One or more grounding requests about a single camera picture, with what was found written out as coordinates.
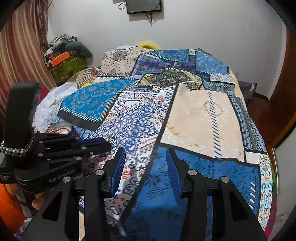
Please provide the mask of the left hand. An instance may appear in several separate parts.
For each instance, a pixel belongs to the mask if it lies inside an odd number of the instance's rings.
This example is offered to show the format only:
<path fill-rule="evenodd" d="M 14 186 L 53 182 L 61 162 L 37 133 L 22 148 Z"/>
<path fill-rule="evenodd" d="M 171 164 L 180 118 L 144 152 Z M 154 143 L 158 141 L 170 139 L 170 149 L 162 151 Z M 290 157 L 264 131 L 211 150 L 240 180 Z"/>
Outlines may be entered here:
<path fill-rule="evenodd" d="M 30 194 L 25 196 L 23 189 L 16 183 L 5 184 L 4 186 L 13 200 L 19 202 L 20 205 L 27 207 L 29 207 L 29 201 L 31 201 L 31 206 L 36 210 L 40 210 L 40 208 L 48 198 L 48 195 L 54 190 L 54 188 L 50 188 L 41 193 L 34 194 L 34 196 L 30 196 Z"/>

